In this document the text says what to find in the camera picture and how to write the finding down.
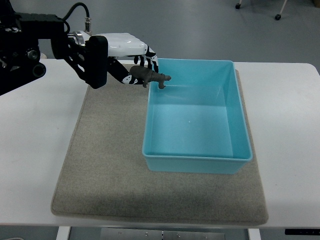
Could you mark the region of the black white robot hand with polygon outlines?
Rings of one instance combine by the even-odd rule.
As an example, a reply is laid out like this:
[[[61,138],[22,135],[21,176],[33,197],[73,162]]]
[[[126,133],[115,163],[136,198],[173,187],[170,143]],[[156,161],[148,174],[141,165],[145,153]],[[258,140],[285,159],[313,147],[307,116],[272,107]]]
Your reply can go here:
[[[101,33],[108,42],[108,73],[118,82],[127,85],[143,85],[142,80],[130,74],[118,60],[119,57],[133,57],[135,66],[143,66],[159,72],[157,54],[145,42],[129,33]]]

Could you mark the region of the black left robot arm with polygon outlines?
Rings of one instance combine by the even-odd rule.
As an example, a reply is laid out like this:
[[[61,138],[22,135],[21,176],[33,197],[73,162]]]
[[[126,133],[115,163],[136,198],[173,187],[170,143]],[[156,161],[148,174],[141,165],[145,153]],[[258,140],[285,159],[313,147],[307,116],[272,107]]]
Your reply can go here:
[[[54,14],[19,13],[14,11],[8,0],[0,2],[0,93],[4,95],[46,74],[46,67],[40,62],[39,40],[50,40],[53,55],[65,60],[79,75],[82,71],[73,63],[84,50],[69,36],[67,19],[73,11],[82,6],[85,10],[85,29],[90,29],[90,12],[82,3],[75,3],[60,18]]]

